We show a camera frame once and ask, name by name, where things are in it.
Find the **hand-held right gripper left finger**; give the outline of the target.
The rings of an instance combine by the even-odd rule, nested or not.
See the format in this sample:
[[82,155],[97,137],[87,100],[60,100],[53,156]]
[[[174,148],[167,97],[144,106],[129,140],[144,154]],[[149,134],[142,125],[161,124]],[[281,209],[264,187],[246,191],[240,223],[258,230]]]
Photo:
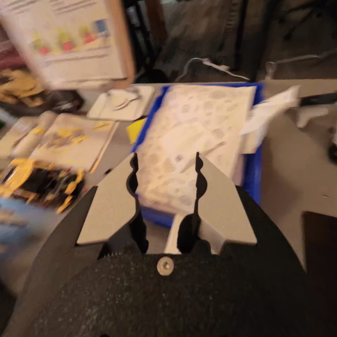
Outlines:
[[131,153],[98,183],[77,245],[107,242],[137,217],[137,171],[137,153]]

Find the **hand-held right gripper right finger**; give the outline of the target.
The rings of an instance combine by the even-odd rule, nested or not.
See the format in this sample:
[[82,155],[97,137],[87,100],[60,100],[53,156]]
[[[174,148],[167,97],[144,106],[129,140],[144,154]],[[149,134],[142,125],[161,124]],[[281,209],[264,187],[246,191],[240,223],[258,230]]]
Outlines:
[[257,244],[257,238],[233,181],[205,156],[196,153],[196,200],[193,234],[200,230],[216,245]]

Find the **white wooden book stand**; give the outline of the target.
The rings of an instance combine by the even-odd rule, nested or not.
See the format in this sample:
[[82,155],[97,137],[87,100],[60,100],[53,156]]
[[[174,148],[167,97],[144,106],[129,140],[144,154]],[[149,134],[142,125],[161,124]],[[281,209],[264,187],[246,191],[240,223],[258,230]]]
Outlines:
[[[23,57],[26,65],[32,73],[39,78],[45,89],[78,91],[96,90],[101,92],[98,97],[98,103],[94,103],[94,108],[91,109],[92,112],[88,115],[89,118],[116,121],[135,121],[145,115],[145,111],[154,95],[154,89],[152,89],[150,85],[146,85],[146,89],[142,89],[142,87],[133,84],[137,72],[130,41],[127,15],[125,13],[123,1],[111,0],[111,4],[114,5],[113,8],[116,10],[115,22],[118,30],[117,40],[120,44],[123,60],[125,62],[127,74],[125,79],[62,82],[54,85],[53,83],[46,81],[45,78],[41,76],[39,68],[31,66],[25,61],[25,58],[21,55],[21,53],[19,54]],[[3,19],[1,19],[1,23],[5,28]]]

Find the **white paper sheet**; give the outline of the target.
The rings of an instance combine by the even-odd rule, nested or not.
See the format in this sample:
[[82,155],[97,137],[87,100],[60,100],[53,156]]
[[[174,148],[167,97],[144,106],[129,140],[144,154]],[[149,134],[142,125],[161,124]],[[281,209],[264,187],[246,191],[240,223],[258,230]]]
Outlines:
[[287,90],[253,106],[251,116],[244,123],[239,135],[242,137],[241,154],[253,154],[262,144],[269,123],[278,115],[297,107],[300,85]]

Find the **dark toy car set box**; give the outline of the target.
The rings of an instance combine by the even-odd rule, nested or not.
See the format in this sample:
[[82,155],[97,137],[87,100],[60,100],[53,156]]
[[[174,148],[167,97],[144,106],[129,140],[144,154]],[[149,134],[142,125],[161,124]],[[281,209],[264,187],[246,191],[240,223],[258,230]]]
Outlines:
[[77,91],[45,89],[13,47],[1,44],[0,66],[1,111],[16,118],[36,117],[46,111],[86,114],[82,111],[85,101]]

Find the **yellow paper scrap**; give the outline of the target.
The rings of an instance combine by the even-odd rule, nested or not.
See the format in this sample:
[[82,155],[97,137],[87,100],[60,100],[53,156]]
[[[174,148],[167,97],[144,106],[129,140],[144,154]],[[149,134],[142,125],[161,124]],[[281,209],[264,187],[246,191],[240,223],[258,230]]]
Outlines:
[[130,124],[126,128],[126,132],[127,132],[130,144],[134,144],[137,141],[139,134],[146,121],[147,121],[147,118],[139,119],[133,122],[132,124]]

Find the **instruction booklet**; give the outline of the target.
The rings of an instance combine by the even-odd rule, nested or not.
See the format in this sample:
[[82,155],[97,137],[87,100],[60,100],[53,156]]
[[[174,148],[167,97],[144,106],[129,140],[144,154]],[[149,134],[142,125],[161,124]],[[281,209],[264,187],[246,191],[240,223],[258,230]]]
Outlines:
[[7,163],[28,158],[92,173],[118,126],[115,121],[51,111],[38,117],[21,117],[1,136],[0,158]]

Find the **large printed paper bag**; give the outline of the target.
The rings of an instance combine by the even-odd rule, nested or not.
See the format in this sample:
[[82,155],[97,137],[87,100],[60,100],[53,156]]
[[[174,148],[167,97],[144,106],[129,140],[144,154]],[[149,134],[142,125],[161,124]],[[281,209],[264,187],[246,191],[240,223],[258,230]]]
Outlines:
[[252,86],[171,86],[137,146],[141,204],[191,213],[196,199],[196,153],[233,178],[242,156],[239,134],[253,106]]

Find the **yellow black brick car model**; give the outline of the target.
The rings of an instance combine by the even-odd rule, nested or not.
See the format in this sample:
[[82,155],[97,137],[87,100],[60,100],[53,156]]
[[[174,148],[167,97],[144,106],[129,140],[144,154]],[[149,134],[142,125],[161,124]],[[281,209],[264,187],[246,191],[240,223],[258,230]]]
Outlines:
[[60,214],[75,203],[84,185],[83,169],[60,168],[55,163],[15,158],[1,172],[0,196],[54,208]]

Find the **printed instruction sheet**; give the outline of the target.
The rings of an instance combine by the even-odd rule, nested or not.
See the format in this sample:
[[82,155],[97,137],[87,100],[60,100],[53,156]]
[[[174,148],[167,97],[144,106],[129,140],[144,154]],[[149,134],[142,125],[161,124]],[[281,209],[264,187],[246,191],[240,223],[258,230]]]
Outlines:
[[5,0],[1,19],[19,53],[46,81],[123,80],[113,7],[102,0]]

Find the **blue plastic bin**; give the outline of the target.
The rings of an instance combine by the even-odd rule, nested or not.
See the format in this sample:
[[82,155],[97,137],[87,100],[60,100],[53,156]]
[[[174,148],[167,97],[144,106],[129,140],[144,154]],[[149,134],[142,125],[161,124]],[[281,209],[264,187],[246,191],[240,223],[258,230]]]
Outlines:
[[[137,137],[137,140],[132,146],[131,153],[137,152],[138,147],[143,143],[146,133],[152,123],[152,120],[161,107],[164,96],[166,95],[168,89],[173,86],[173,83],[163,84],[156,83],[150,84],[154,86],[158,94],[155,94],[153,103],[150,103],[150,107],[147,109],[147,119]],[[205,86],[227,86],[227,87],[251,87],[256,86],[255,97],[253,100],[253,105],[259,104],[264,100],[264,84],[262,82],[229,82],[229,83],[201,83],[200,85]],[[260,145],[256,152],[253,154],[244,154],[244,171],[243,171],[243,182],[242,187],[245,191],[254,199],[254,201],[260,204],[261,200],[261,181],[262,181],[262,145]],[[174,215],[166,214],[145,206],[141,206],[141,213],[144,220],[153,222],[164,228],[171,228],[174,220]]]

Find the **grey desk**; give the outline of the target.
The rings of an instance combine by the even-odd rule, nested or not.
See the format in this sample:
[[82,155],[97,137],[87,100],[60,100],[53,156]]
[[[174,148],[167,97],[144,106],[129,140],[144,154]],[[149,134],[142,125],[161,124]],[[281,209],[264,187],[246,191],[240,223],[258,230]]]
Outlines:
[[[296,112],[273,119],[263,142],[261,206],[285,235],[306,268],[301,215],[305,211],[336,217],[336,165],[327,157],[336,106],[304,129],[295,124]],[[61,220],[54,213],[1,200],[1,205],[28,220],[31,237],[1,251],[1,278],[17,295],[38,251]]]

